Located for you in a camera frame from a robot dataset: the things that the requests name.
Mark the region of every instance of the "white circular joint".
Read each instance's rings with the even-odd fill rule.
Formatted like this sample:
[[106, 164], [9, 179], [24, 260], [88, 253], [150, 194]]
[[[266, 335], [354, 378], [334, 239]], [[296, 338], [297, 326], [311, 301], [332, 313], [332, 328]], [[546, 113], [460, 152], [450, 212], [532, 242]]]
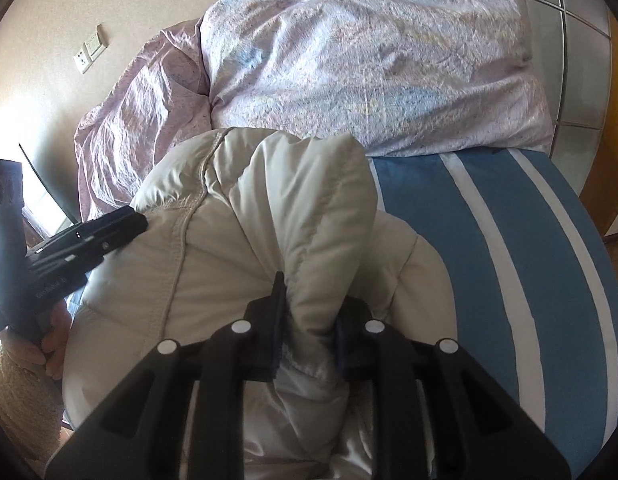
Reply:
[[455, 354], [458, 351], [458, 343], [453, 339], [442, 339], [438, 346], [445, 354]]
[[178, 344], [173, 339], [165, 339], [164, 341], [160, 341], [160, 343], [158, 343], [158, 351], [162, 355], [173, 354], [176, 352], [177, 348]]
[[249, 330], [251, 330], [251, 323], [246, 319], [239, 319], [238, 321], [233, 322], [233, 325], [231, 325], [231, 330], [237, 334], [246, 334]]
[[385, 329], [385, 324], [377, 319], [372, 319], [365, 323], [365, 330], [372, 334], [379, 334]]

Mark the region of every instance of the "finger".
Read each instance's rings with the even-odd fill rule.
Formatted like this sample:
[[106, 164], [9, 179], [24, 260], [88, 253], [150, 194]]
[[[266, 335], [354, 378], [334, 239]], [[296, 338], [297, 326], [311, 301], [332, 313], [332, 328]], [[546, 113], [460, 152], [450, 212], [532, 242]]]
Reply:
[[13, 330], [3, 330], [0, 333], [0, 341], [7, 355], [20, 366], [22, 362], [43, 365], [47, 361], [35, 344], [14, 333]]
[[45, 354], [53, 352], [61, 346], [67, 344], [69, 339], [69, 329], [71, 328], [71, 315], [64, 307], [55, 309], [51, 317], [52, 328], [49, 333], [42, 339], [41, 348]]
[[65, 363], [65, 347], [58, 348], [48, 359], [45, 372], [49, 377], [58, 380], [62, 377], [63, 366]]

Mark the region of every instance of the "striped bed sheet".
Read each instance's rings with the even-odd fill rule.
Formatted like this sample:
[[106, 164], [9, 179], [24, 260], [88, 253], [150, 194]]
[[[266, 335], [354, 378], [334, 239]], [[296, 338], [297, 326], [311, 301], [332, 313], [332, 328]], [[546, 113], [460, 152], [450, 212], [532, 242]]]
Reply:
[[543, 153], [372, 158], [378, 208], [438, 250], [458, 339], [565, 456], [574, 478], [618, 423], [618, 284]]

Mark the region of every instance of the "folded blanket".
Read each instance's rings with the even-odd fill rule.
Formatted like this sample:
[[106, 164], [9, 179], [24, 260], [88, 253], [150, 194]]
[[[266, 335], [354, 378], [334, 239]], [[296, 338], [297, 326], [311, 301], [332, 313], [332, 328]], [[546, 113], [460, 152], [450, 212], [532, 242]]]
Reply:
[[76, 133], [83, 218], [211, 128], [352, 134], [367, 155], [547, 150], [524, 0], [220, 0], [145, 45]]

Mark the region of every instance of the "jacket sleeve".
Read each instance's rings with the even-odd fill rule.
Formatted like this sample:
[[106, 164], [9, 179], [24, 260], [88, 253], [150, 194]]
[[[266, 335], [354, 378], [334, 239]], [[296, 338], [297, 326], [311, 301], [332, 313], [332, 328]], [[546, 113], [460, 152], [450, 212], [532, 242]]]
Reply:
[[17, 365], [0, 346], [0, 425], [38, 474], [60, 445], [63, 410], [51, 381]]

